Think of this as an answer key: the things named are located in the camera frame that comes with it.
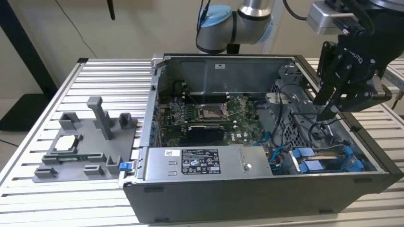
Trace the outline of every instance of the label sticker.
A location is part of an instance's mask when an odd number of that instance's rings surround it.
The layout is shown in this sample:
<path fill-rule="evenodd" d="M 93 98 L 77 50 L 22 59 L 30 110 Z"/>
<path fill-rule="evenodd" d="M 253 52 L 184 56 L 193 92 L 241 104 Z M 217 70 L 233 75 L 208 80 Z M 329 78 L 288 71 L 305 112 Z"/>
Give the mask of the label sticker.
<path fill-rule="evenodd" d="M 214 65 L 214 69 L 216 70 L 224 70 L 225 69 L 225 65 L 224 64 L 216 64 Z"/>
<path fill-rule="evenodd" d="M 180 150 L 165 150 L 164 156 L 177 156 L 178 157 Z"/>
<path fill-rule="evenodd" d="M 182 174 L 220 174 L 217 149 L 188 149 L 181 151 Z"/>

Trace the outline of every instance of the black pole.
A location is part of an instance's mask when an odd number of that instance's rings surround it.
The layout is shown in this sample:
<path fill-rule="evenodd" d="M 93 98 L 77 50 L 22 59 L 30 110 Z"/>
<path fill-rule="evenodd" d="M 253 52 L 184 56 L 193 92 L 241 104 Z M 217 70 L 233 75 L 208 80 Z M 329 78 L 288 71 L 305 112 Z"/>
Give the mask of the black pole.
<path fill-rule="evenodd" d="M 48 100 L 57 87 L 8 0 L 0 0 L 0 25 Z"/>
<path fill-rule="evenodd" d="M 110 19 L 114 20 L 113 0 L 106 0 Z"/>
<path fill-rule="evenodd" d="M 29 131 L 56 94 L 57 87 L 8 0 L 0 0 L 0 26 L 42 90 L 42 94 L 24 94 L 20 97 L 0 120 L 0 130 Z"/>

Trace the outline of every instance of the motherboard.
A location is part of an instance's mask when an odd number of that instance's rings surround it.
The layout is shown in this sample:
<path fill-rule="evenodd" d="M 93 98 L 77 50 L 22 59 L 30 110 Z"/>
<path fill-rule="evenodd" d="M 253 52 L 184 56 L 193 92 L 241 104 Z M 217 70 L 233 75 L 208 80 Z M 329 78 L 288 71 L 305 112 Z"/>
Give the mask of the motherboard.
<path fill-rule="evenodd" d="M 248 95 L 202 98 L 186 94 L 165 98 L 160 104 L 161 138 L 166 147 L 268 146 L 257 104 L 264 99 Z"/>

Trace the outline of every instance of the circuit board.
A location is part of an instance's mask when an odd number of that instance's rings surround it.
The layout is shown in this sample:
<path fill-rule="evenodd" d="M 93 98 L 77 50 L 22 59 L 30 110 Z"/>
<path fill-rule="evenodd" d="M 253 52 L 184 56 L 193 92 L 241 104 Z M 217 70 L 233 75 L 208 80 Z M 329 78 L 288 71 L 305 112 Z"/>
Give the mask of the circuit board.
<path fill-rule="evenodd" d="M 224 128 L 222 140 L 210 145 L 266 146 L 257 143 L 265 132 L 254 109 L 253 102 L 242 95 L 229 96 L 228 101 L 218 104 L 186 104 L 180 98 L 169 99 L 160 105 L 162 145 L 185 146 L 186 128 L 205 126 Z"/>

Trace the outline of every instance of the white wall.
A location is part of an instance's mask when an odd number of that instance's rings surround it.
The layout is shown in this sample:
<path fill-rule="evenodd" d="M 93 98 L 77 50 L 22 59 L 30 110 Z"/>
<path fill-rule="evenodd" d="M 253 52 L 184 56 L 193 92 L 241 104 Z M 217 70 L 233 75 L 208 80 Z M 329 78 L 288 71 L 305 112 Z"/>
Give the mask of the white wall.
<path fill-rule="evenodd" d="M 1 28 L 0 47 L 0 99 L 20 98 L 25 93 L 41 93 Z"/>
<path fill-rule="evenodd" d="M 46 68 L 60 84 L 80 57 L 93 58 L 54 0 L 10 0 Z M 153 53 L 196 53 L 198 0 L 58 0 L 98 58 L 150 58 Z M 238 0 L 213 0 L 237 8 Z M 242 53 L 260 53 L 245 45 Z"/>

